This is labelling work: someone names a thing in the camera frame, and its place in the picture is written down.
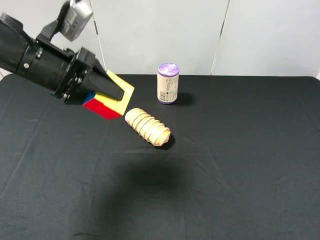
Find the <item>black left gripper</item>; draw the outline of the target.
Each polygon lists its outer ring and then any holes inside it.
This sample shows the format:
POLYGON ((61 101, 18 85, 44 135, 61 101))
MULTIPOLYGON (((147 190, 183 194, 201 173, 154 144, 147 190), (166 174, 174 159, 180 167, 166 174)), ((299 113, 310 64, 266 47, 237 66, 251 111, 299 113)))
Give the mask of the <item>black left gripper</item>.
POLYGON ((65 104, 83 104, 87 95, 93 92, 122 100, 124 90, 107 75, 95 54, 84 47, 78 52, 70 48, 62 52, 67 57, 66 68, 59 70, 62 76, 57 79, 52 96, 63 99, 65 104))

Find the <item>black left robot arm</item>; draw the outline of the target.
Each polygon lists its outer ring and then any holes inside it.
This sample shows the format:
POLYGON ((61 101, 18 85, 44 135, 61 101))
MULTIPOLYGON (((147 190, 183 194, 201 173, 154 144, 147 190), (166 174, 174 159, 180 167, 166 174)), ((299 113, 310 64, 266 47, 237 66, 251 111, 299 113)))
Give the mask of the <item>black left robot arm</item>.
POLYGON ((0 16, 0 67, 50 90, 69 105, 81 105, 94 93, 117 101, 124 96, 94 53, 84 47, 77 52, 60 49, 44 30, 33 39, 21 22, 6 13, 0 16))

